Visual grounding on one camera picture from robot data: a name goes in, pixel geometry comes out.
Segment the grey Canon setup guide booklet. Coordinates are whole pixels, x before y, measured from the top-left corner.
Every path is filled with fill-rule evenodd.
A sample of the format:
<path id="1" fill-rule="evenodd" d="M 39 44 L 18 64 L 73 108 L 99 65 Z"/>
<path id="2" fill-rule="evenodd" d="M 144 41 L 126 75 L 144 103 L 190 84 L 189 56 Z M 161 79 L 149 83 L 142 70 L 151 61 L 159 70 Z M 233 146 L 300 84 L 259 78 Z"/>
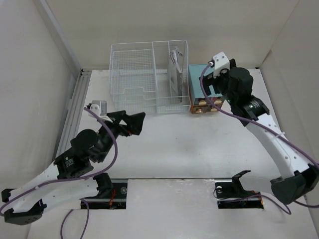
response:
<path id="1" fill-rule="evenodd" d="M 170 68 L 170 89 L 171 96 L 182 96 L 182 73 L 176 67 Z"/>

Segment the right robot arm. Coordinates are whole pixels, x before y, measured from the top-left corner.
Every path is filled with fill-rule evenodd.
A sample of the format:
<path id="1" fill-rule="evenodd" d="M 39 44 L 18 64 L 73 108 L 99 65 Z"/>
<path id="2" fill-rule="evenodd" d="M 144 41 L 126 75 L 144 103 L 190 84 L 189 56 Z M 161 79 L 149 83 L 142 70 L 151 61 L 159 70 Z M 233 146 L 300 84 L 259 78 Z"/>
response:
<path id="1" fill-rule="evenodd" d="M 212 60 L 201 74 L 205 96 L 220 93 L 230 111 L 147 116 L 140 135 L 119 137 L 112 175 L 121 178 L 233 176 L 231 191 L 274 195 L 290 204 L 319 182 L 319 166 L 287 140 L 267 106 L 252 94 L 253 77 L 234 60 Z"/>

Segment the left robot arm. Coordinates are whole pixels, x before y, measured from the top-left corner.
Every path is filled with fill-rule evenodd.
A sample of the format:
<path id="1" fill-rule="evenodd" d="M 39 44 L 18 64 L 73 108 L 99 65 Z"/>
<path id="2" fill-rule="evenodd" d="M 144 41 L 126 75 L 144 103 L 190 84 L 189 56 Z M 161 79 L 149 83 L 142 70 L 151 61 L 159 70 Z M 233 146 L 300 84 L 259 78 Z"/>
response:
<path id="1" fill-rule="evenodd" d="M 109 120 L 97 118 L 98 131 L 82 130 L 71 140 L 71 147 L 58 156 L 42 173 L 17 189 L 4 189 L 0 215 L 9 224 L 27 225 L 42 214 L 72 200 L 107 197 L 113 184 L 106 172 L 89 175 L 93 163 L 101 163 L 111 148 L 117 149 L 118 136 L 139 135 L 144 112 L 128 115 L 125 111 L 108 113 Z"/>

